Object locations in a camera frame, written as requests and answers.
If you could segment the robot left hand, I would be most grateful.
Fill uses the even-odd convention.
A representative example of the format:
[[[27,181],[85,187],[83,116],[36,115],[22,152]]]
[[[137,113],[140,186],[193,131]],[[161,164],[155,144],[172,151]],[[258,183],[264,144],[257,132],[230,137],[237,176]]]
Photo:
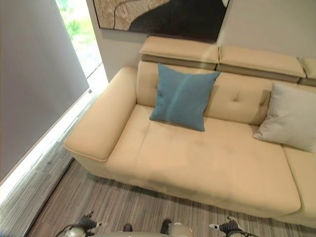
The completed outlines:
[[[93,229],[97,229],[103,226],[103,222],[98,222],[92,219],[94,211],[84,214],[78,221],[77,225],[83,229],[85,236],[93,236],[95,233],[92,232]]]

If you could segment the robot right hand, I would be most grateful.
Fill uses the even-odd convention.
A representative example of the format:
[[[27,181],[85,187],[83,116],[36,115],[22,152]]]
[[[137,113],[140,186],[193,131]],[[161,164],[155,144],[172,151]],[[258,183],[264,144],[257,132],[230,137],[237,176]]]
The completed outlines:
[[[234,217],[228,216],[227,219],[228,222],[225,222],[221,225],[209,224],[209,228],[212,230],[219,230],[225,234],[228,234],[232,231],[241,231],[241,228]]]

